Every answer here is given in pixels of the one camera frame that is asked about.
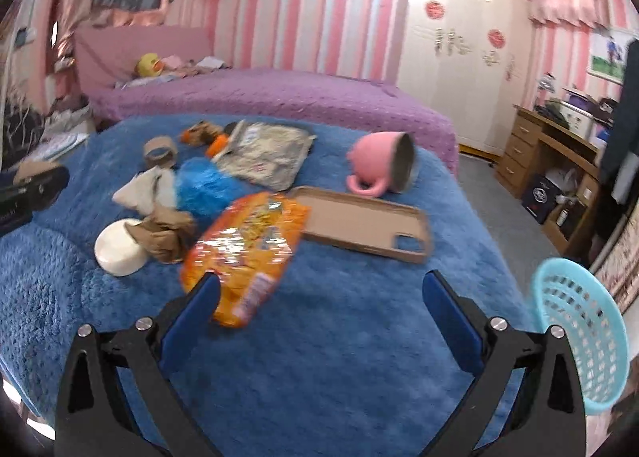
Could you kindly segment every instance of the white cloth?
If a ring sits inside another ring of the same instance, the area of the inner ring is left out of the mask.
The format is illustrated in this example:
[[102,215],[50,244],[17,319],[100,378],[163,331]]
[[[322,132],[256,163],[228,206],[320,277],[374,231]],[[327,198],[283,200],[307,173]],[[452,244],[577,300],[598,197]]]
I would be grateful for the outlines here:
[[175,173],[171,169],[153,167],[134,176],[129,183],[116,191],[113,201],[136,210],[145,217],[151,214],[155,203],[167,208],[176,208]]
[[202,68],[210,68],[212,70],[218,70],[222,66],[224,66],[224,61],[218,59],[217,57],[213,57],[211,55],[204,57],[196,66],[200,66]]
[[637,170],[639,170],[639,156],[635,153],[628,152],[619,168],[615,186],[610,194],[619,205],[623,205],[628,199],[628,193],[630,192],[630,187],[633,184]]

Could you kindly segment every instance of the white cabinet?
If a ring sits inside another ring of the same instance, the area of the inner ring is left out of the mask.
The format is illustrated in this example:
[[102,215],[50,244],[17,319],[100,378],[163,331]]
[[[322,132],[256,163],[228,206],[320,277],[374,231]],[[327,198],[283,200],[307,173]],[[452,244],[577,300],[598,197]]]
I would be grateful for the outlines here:
[[[428,17],[429,1],[443,5],[442,19]],[[502,48],[491,44],[491,30],[506,39]],[[532,32],[526,0],[409,0],[397,85],[449,117],[459,143],[503,154]]]

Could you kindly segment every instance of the orange toy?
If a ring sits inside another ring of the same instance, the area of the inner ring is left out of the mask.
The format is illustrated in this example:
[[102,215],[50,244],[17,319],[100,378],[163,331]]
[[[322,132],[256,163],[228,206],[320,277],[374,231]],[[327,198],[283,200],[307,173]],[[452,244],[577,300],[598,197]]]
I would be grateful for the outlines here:
[[210,144],[210,146],[204,153],[204,156],[206,156],[207,158],[215,157],[216,154],[222,152],[222,149],[226,147],[226,144],[228,144],[228,142],[229,142],[228,134],[224,134],[224,133],[218,134],[215,141],[213,141],[213,143]]
[[193,147],[209,145],[222,132],[219,125],[201,120],[180,134],[180,141]]
[[226,208],[184,259],[180,278],[191,291],[206,271],[222,286],[213,318],[228,327],[247,325],[276,289],[302,236],[309,213],[282,194],[260,192]]

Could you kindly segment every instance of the yellow duck plush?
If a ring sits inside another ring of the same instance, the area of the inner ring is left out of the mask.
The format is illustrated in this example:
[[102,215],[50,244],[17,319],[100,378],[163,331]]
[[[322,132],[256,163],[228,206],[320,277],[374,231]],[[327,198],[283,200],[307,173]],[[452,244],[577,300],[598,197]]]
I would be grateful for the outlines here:
[[157,53],[144,54],[135,65],[135,73],[140,77],[157,77],[164,70],[164,63]]

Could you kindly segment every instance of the desk drawer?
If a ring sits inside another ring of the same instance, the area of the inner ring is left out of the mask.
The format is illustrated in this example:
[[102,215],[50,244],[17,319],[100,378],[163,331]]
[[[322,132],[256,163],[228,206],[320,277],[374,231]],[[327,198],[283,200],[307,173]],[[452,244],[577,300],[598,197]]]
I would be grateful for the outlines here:
[[497,172],[501,174],[515,189],[522,184],[526,169],[519,165],[510,156],[504,155],[499,162]]
[[517,117],[512,133],[518,136],[529,145],[535,145],[541,133],[541,125],[526,120],[523,117]]
[[597,183],[597,180],[590,176],[590,174],[584,174],[581,183],[579,184],[579,188],[577,189],[577,197],[580,202],[586,206],[592,205],[597,197],[598,191],[599,184]]
[[532,158],[532,152],[535,148],[527,144],[518,136],[510,135],[510,139],[506,144],[506,154],[509,155],[522,167],[528,167]]

